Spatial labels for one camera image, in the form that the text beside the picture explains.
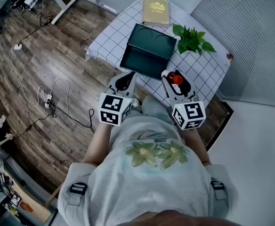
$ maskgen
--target book cover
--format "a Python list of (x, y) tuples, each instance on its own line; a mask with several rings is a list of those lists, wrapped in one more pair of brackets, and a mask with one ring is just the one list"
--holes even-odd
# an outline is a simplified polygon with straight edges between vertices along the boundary
[(144, 0), (143, 24), (168, 27), (170, 24), (168, 0)]

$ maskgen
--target strap buckle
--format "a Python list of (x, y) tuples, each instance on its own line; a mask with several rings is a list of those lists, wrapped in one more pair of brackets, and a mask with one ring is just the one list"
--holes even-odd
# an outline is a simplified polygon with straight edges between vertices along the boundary
[(87, 189), (87, 185), (85, 183), (74, 183), (71, 185), (70, 192), (74, 194), (84, 195)]
[(218, 182), (216, 180), (211, 180), (211, 185), (214, 190), (224, 190), (224, 185), (222, 182)]

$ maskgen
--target open box lid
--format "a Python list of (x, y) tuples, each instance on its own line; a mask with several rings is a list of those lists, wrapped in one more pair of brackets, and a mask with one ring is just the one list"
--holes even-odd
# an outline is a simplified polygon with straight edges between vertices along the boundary
[(171, 59), (176, 39), (164, 33), (136, 24), (128, 45), (140, 48), (167, 60)]

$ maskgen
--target dark green box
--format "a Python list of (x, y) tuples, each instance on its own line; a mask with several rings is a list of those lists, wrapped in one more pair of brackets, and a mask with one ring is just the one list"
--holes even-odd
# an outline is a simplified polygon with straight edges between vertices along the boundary
[(127, 42), (120, 67), (160, 80), (171, 59), (176, 39), (136, 24)]

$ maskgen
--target wooden floor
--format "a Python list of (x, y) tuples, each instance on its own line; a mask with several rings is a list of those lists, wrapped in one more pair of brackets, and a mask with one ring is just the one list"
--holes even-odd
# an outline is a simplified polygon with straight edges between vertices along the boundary
[[(55, 16), (60, 9), (53, 0), (45, 0), (41, 11), (44, 16)], [(88, 124), (88, 111), (93, 108), (93, 128), (97, 127), (100, 93), (120, 71), (98, 60), (86, 61), (85, 50), (114, 18), (115, 15), (78, 0), (55, 25), (42, 27), (22, 41), (22, 50), (11, 51), (11, 66), (21, 75), (24, 90), (34, 105), (37, 104), (39, 86), (43, 86), (48, 94), (56, 79), (67, 79), (71, 84), (71, 116)], [(39, 93), (41, 102), (38, 107), (29, 105), (7, 60), (11, 48), (38, 27), (39, 19), (30, 11), (22, 16), (11, 11), (8, 17), (0, 18), (0, 24), (3, 26), (0, 35), (0, 114), (6, 116), (11, 133), (20, 135), (28, 125), (50, 113), (43, 106), (42, 93)], [(67, 90), (68, 83), (59, 80), (53, 91), (55, 103), (65, 111)], [(147, 92), (137, 86), (136, 94), (142, 100)], [(206, 113), (208, 118), (200, 128), (200, 134), (207, 145), (224, 121), (227, 110), (215, 97)], [(70, 164), (83, 158), (91, 138), (92, 134), (74, 126), (67, 116), (57, 111), (56, 118), (49, 116), (38, 121), (15, 139), (13, 157), (32, 178), (52, 192), (63, 182)]]

